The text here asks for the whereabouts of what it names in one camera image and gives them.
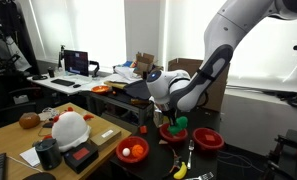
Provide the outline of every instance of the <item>mug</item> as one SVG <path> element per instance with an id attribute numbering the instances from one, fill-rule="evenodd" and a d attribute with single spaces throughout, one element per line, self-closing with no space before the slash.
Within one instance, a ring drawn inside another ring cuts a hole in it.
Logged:
<path id="1" fill-rule="evenodd" d="M 55 77 L 55 71 L 54 71 L 54 69 L 53 68 L 48 68 L 48 73 L 49 73 L 49 77 Z"/>
<path id="2" fill-rule="evenodd" d="M 45 139 L 35 143 L 34 146 L 44 170 L 51 170 L 59 166 L 62 157 L 56 139 Z"/>

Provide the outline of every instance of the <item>sticker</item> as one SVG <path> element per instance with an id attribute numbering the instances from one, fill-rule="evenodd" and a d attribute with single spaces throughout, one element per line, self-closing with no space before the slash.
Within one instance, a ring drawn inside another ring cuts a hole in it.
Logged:
<path id="1" fill-rule="evenodd" d="M 207 141 L 215 141 L 215 136 L 210 135 L 210 134 L 206 134 L 205 136 L 206 136 Z"/>
<path id="2" fill-rule="evenodd" d="M 85 155 L 87 155 L 89 151 L 86 148 L 82 148 L 79 151 L 75 152 L 73 154 L 74 158 L 78 161 L 79 159 L 83 158 Z"/>
<path id="3" fill-rule="evenodd" d="M 114 132 L 113 130 L 109 130 L 109 131 L 105 132 L 103 135 L 101 135 L 101 137 L 106 138 L 107 136 L 109 136 L 113 132 Z"/>

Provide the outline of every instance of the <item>stuffed toy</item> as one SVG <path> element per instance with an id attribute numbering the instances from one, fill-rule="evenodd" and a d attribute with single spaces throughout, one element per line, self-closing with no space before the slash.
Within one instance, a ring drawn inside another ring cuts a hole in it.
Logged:
<path id="1" fill-rule="evenodd" d="M 54 117 L 52 134 L 44 139 L 56 139 L 60 152 L 66 152 L 88 140 L 91 127 L 87 125 L 85 120 L 93 117 L 89 114 L 82 117 L 69 107 L 67 111 Z"/>

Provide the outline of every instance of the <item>fork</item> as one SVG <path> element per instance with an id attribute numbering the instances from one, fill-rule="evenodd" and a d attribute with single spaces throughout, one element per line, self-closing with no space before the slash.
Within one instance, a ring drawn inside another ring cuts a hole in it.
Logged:
<path id="1" fill-rule="evenodd" d="M 188 158 L 188 163 L 187 163 L 187 169 L 190 169 L 191 168 L 191 153 L 192 151 L 194 150 L 194 141 L 193 140 L 190 140 L 189 142 L 189 158 Z"/>
<path id="2" fill-rule="evenodd" d="M 204 175 L 195 177 L 195 178 L 188 178 L 188 179 L 184 179 L 184 180 L 209 180 L 211 178 L 213 178 L 214 175 L 212 174 L 212 172 L 206 173 Z"/>

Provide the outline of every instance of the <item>red bowl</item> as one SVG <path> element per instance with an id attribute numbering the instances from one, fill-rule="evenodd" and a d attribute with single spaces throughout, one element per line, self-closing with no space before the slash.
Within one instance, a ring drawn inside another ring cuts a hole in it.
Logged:
<path id="1" fill-rule="evenodd" d="M 106 86 L 106 85 L 95 86 L 91 89 L 91 91 L 97 94 L 106 94 L 109 91 L 109 86 Z"/>
<path id="2" fill-rule="evenodd" d="M 219 150 L 224 146 L 224 139 L 216 131 L 208 128 L 197 128 L 193 132 L 193 140 L 202 150 Z"/>
<path id="3" fill-rule="evenodd" d="M 132 155 L 132 153 L 130 153 L 129 156 L 124 156 L 122 154 L 122 151 L 125 148 L 128 148 L 131 151 L 132 147 L 137 144 L 142 146 L 144 149 L 144 152 L 140 157 L 135 157 Z M 120 159 L 121 161 L 126 162 L 126 163 L 139 162 L 139 161 L 143 160 L 148 155 L 148 152 L 149 152 L 149 145 L 148 145 L 147 141 L 141 137 L 138 137 L 138 136 L 130 136 L 128 138 L 125 138 L 118 144 L 118 146 L 116 148 L 116 154 L 117 154 L 118 159 Z"/>
<path id="4" fill-rule="evenodd" d="M 186 129 L 181 130 L 179 133 L 177 133 L 176 135 L 172 135 L 169 131 L 168 131 L 168 127 L 169 127 L 169 123 L 163 124 L 160 128 L 159 128 L 159 133 L 160 135 L 168 142 L 180 142 L 183 141 L 187 138 L 188 136 L 188 132 Z"/>

